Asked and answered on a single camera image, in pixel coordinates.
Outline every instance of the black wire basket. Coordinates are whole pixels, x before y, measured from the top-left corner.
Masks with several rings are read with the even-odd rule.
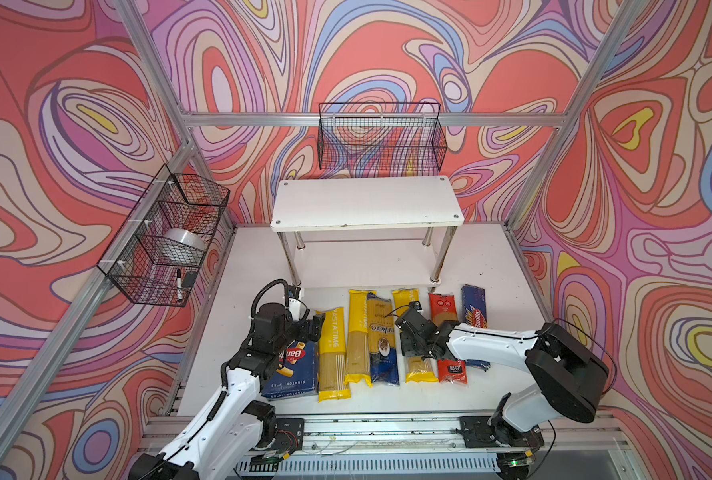
[[[230,193],[198,175],[169,174],[130,242],[101,270],[130,302],[184,306]]]
[[[438,175],[447,154],[437,102],[318,105],[318,166],[351,177]]]

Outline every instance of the colorful swirl pattern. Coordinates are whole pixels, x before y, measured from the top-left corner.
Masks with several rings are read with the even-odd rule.
[[[178,143],[114,2],[0,1],[0,405]],[[146,12],[148,2],[136,2]],[[0,467],[121,478],[225,245],[183,309],[113,290]]]
[[[650,476],[712,478],[712,2],[647,4],[518,236]]]
[[[449,112],[556,112],[616,12],[613,2],[236,2],[149,8],[145,20],[184,108],[317,111],[322,101],[435,100]],[[267,223],[282,178],[331,178],[316,129],[201,128],[239,224]],[[504,220],[549,135],[447,129],[442,174],[466,220]]]
[[[182,104],[202,112],[423,99],[561,112],[616,4],[135,1]],[[519,230],[529,267],[556,314],[619,358],[606,401],[650,475],[712,478],[712,2],[649,2],[574,128]],[[505,218],[550,131],[446,133],[442,173],[480,221]],[[347,174],[317,168],[315,129],[195,136],[239,223],[269,221],[279,180]],[[113,1],[0,0],[0,404],[177,147]],[[2,478],[125,475],[224,244],[184,309],[106,299]]]

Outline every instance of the barilla pasta box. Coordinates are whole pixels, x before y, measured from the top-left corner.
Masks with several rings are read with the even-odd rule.
[[[470,326],[481,329],[488,328],[486,322],[486,291],[478,286],[463,285],[463,319]],[[466,366],[489,370],[489,362],[483,360],[466,360]]]
[[[279,364],[284,362],[284,354],[279,356]],[[287,348],[284,368],[276,370],[271,380],[265,384],[262,396],[284,398],[290,396],[314,395],[318,392],[318,344],[315,342],[295,342]]]

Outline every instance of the black cable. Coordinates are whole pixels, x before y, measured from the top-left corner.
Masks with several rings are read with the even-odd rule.
[[[198,433],[201,431],[202,428],[204,428],[204,426],[206,426],[207,423],[209,423],[209,420],[205,420],[204,423],[202,423],[201,426],[198,427],[198,430],[196,430],[196,433],[194,433],[193,435],[191,435],[191,437],[185,442],[185,444],[184,444],[183,446],[181,446],[180,448],[178,448],[177,451],[175,451],[175,453],[171,454],[171,455],[170,455],[169,457],[167,457],[167,458],[163,458],[161,461],[159,461],[159,463],[156,464],[156,466],[154,466],[154,467],[151,468],[148,472],[146,472],[145,475],[142,475],[140,478],[138,478],[138,480],[144,480],[145,478],[148,478],[153,472],[155,472],[156,470],[158,470],[162,465],[164,465],[164,464],[167,463],[168,461],[172,460],[172,458],[173,458],[175,455],[177,455],[178,453],[182,452],[183,448],[185,448],[185,447],[188,446],[188,443],[190,443],[191,440],[192,440],[194,437],[196,437],[196,436],[198,435]]]
[[[391,315],[393,314],[393,312],[395,312],[396,310],[399,310],[399,308],[407,308],[407,309],[408,309],[408,308],[409,308],[409,305],[397,306],[396,308],[394,308],[394,309],[391,310],[390,312],[386,313],[383,318],[387,318],[387,317],[391,316]]]
[[[545,456],[542,457],[542,461],[540,461],[540,464],[534,470],[532,470],[532,473],[530,473],[529,476],[524,478],[524,480],[529,480],[529,478],[533,477],[534,474],[537,473],[537,471],[540,469],[540,467],[542,467],[544,465],[545,460],[548,459],[548,455],[550,455],[550,451],[553,450],[553,445],[555,445],[555,427],[553,427],[553,423],[550,420],[548,420],[548,424],[550,424],[550,428],[553,429],[553,441],[550,442],[550,448],[548,448],[548,451],[545,453]]]
[[[298,302],[300,302],[300,303],[302,303],[303,306],[305,307],[305,313],[303,313],[303,316],[300,317],[300,320],[305,320],[305,319],[307,319],[307,316],[311,313],[311,309],[309,309],[308,306],[305,305],[305,302],[303,302],[302,300],[300,300],[300,299],[298,299],[298,298],[296,298],[295,300],[298,301]]]
[[[227,367],[230,362],[231,361],[228,360],[226,362],[223,362],[222,365],[220,365],[220,382],[225,388],[227,388]]]
[[[255,314],[257,313],[257,304],[260,302],[262,296],[265,295],[265,292],[269,291],[276,285],[284,286],[284,306],[289,308],[289,283],[287,283],[287,281],[283,278],[278,278],[273,280],[271,283],[268,283],[266,286],[262,287],[259,292],[257,292],[255,299],[252,301],[252,308],[250,310],[252,318],[255,318]]]
[[[611,387],[614,386],[614,383],[615,383],[615,382],[617,382],[617,373],[620,371],[620,367],[617,365],[617,362],[614,360],[614,357],[609,353],[608,350],[606,350],[606,349],[604,348],[603,345],[601,345],[599,342],[596,342],[596,340],[595,340],[592,336],[590,336],[588,333],[586,333],[586,332],[585,332],[584,330],[582,330],[580,327],[576,326],[574,323],[572,323],[572,322],[570,322],[570,321],[568,321],[568,320],[562,319],[562,318],[554,319],[553,322],[555,322],[556,320],[561,320],[563,323],[566,323],[566,324],[568,324],[568,325],[571,325],[571,326],[573,326],[575,329],[577,329],[577,330],[579,330],[580,332],[582,332],[583,335],[587,336],[587,337],[591,340],[591,342],[593,342],[593,343],[595,343],[596,345],[598,345],[598,346],[600,347],[600,349],[603,350],[604,353],[606,353],[606,355],[609,357],[609,359],[611,360],[611,364],[614,366],[614,375],[611,377],[611,383],[609,384],[609,386],[608,386],[603,392],[601,392],[601,395],[603,396],[603,395],[606,395],[607,393],[609,393],[609,390],[611,390]]]

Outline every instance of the red pasta package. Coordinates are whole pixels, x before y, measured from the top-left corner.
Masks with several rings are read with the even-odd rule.
[[[429,293],[430,320],[434,325],[440,326],[447,320],[457,320],[457,307],[454,304],[454,295],[439,295]],[[468,384],[463,360],[439,360],[439,381]]]
[[[468,385],[463,360],[439,360],[439,381]]]

